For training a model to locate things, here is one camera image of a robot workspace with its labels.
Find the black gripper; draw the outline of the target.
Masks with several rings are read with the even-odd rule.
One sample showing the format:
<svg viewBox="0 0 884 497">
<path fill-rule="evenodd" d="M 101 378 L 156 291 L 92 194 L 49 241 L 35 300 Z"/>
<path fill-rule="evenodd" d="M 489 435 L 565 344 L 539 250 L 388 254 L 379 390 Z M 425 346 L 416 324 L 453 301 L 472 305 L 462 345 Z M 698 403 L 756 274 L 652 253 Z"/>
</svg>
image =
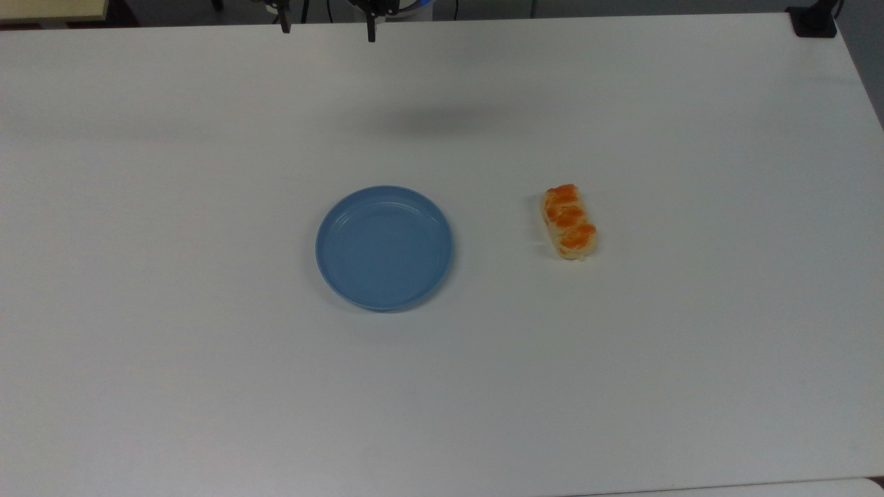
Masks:
<svg viewBox="0 0 884 497">
<path fill-rule="evenodd" d="M 367 40 L 376 41 L 376 20 L 379 17 L 392 17 L 400 14 L 401 1 L 347 1 L 354 8 L 367 16 Z M 289 34 L 291 25 L 289 22 L 288 7 L 290 1 L 261 1 L 269 8 L 279 10 L 279 26 L 282 32 Z"/>
</svg>

